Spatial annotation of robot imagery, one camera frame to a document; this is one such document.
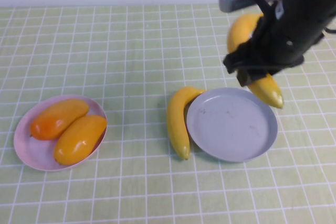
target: grid pattern tablecloth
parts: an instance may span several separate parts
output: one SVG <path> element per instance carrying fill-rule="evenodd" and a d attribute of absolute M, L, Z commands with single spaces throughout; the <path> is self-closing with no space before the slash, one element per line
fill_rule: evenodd
<path fill-rule="evenodd" d="M 165 108 L 185 85 L 238 87 L 222 65 L 242 12 L 217 5 L 0 10 L 0 223 L 336 223 L 336 38 L 275 78 L 276 143 L 245 164 L 193 145 L 180 161 Z M 13 149 L 21 116 L 46 98 L 84 94 L 109 127 L 72 170 L 23 166 Z"/>

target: yellow banana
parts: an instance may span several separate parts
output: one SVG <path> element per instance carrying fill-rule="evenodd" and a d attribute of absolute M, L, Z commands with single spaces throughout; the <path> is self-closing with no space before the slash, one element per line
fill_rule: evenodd
<path fill-rule="evenodd" d="M 167 106 L 166 119 L 170 142 L 178 156 L 185 160 L 188 160 L 190 156 L 190 142 L 184 121 L 184 109 L 204 92 L 205 90 L 184 87 L 172 96 Z"/>
<path fill-rule="evenodd" d="M 238 46 L 246 42 L 257 26 L 262 14 L 243 14 L 231 26 L 227 37 L 227 50 L 235 51 Z M 284 98 L 281 90 L 270 74 L 248 85 L 250 91 L 262 102 L 281 109 L 284 106 Z"/>

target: mango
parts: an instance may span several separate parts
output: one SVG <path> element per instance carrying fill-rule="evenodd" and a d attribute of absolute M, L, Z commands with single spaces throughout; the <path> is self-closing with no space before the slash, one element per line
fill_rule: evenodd
<path fill-rule="evenodd" d="M 107 120 L 99 115 L 83 116 L 68 127 L 54 149 L 54 159 L 60 165 L 73 165 L 88 157 L 104 130 Z"/>
<path fill-rule="evenodd" d="M 42 111 L 30 125 L 30 135 L 37 140 L 54 140 L 76 119 L 89 112 L 89 105 L 79 99 L 57 102 Z"/>

